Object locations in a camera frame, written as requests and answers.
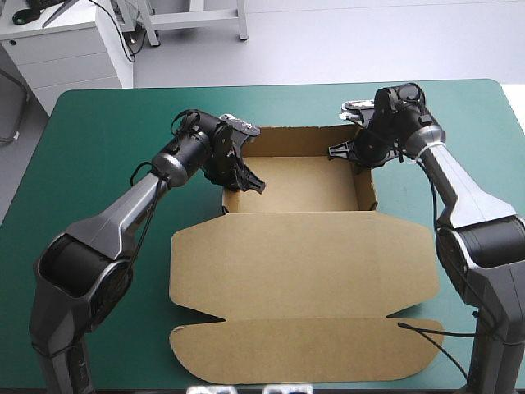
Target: cardboard box wall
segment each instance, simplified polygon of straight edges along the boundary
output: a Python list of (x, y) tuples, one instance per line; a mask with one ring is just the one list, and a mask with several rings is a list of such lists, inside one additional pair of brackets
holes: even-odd
[(369, 170), (326, 158), (352, 126), (263, 127), (244, 148), (262, 195), (225, 190), (227, 215), (178, 231), (170, 297), (225, 319), (175, 328), (177, 359), (213, 383), (407, 377), (437, 349), (387, 318), (438, 290), (433, 240), (374, 212)]

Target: white chair leg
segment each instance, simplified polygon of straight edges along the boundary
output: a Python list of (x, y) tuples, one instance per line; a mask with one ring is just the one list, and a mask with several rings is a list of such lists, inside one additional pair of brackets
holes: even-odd
[(237, 0), (237, 13), (239, 15), (240, 39), (248, 39), (248, 26), (246, 25), (246, 9), (244, 7), (244, 0)]
[(144, 28), (146, 29), (146, 34), (148, 35), (149, 43), (157, 47), (161, 43), (158, 41), (157, 35), (155, 34), (155, 28), (151, 23), (148, 0), (137, 0), (139, 6), (140, 15), (142, 16), (142, 22), (144, 23)]
[(204, 11), (204, 0), (189, 0), (189, 12)]

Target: black computer mouse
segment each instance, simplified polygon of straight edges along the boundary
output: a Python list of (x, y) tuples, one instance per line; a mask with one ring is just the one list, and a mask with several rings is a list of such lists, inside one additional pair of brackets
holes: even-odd
[(40, 10), (19, 10), (13, 15), (15, 25), (25, 25), (40, 18)]

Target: white drawer cabinet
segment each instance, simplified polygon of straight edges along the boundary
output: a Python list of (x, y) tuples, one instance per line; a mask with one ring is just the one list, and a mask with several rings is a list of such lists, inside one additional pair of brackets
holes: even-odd
[(20, 64), (18, 69), (33, 89), (116, 76), (106, 53)]
[[(99, 0), (112, 13), (109, 0)], [(112, 21), (100, 8), (82, 0), (50, 26), (39, 20), (14, 25), (20, 0), (7, 0), (0, 17), (0, 42), (48, 114), (58, 97), (72, 89), (133, 87), (133, 65), (127, 61)]]

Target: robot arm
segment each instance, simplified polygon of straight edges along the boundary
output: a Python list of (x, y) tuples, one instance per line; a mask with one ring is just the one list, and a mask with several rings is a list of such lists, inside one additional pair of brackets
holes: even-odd
[(331, 158), (374, 168), (402, 153), (422, 163), (445, 206), (435, 223), (438, 258), (463, 302), (479, 308), (461, 392), (514, 394), (525, 341), (525, 222), (452, 157), (419, 86), (379, 89), (373, 102), (344, 103), (341, 117), (362, 130), (329, 148)]
[(257, 127), (198, 110), (178, 117), (175, 138), (153, 158), (153, 170), (100, 214), (71, 224), (34, 264), (30, 335), (50, 394), (94, 392), (84, 334), (126, 293), (140, 247), (135, 233), (169, 189), (202, 168), (214, 184), (264, 190), (241, 155), (244, 143), (260, 133)]

